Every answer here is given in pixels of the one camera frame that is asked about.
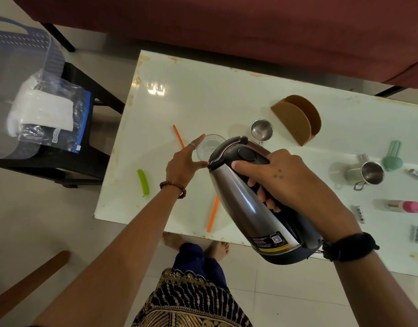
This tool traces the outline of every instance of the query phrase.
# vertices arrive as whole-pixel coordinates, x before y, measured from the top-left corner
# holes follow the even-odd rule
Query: white table top
[[[309,99],[322,119],[320,133],[304,147],[270,109],[291,94]],[[406,174],[418,170],[418,105],[147,51],[141,51],[135,70],[95,218],[127,224],[159,191],[168,161],[181,148],[173,124],[186,145],[203,132],[250,138],[250,124],[259,118],[274,127],[266,149],[287,148],[300,155],[344,204],[361,205],[366,219],[361,227],[381,246],[378,253],[387,267],[418,276],[418,244],[410,238],[418,214],[383,206],[385,199],[418,201],[418,180]],[[403,169],[386,173],[381,185],[361,192],[346,184],[343,169],[357,162],[356,155],[367,153],[380,161],[395,139],[402,141]],[[137,169],[145,172],[150,187],[145,198]],[[206,232],[215,201],[207,170],[198,171],[187,190],[166,231],[249,245],[221,204],[212,232]]]

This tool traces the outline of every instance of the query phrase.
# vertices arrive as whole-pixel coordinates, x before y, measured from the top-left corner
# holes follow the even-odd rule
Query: black stool
[[[94,105],[106,105],[123,114],[124,103],[70,63],[65,63],[62,78],[91,92],[88,120],[79,153],[41,145],[37,154],[31,158],[0,159],[0,167],[53,180],[67,188],[77,188],[78,185],[101,185],[109,155],[89,145],[92,111]],[[92,176],[96,179],[72,179],[67,177],[65,171],[59,169]]]

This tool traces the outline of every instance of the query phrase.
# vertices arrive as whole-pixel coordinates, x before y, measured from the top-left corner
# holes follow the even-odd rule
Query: plastic bag
[[[78,153],[91,93],[45,71],[25,81],[7,119],[10,135]]]

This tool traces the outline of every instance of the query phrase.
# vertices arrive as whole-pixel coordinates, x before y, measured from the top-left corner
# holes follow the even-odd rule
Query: brown napkin holder
[[[321,129],[321,117],[310,101],[299,95],[283,98],[271,107],[277,118],[300,146],[304,146]]]

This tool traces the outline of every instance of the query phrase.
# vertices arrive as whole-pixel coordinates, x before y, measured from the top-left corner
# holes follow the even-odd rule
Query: red sofa
[[[418,88],[418,0],[14,0],[32,19]]]

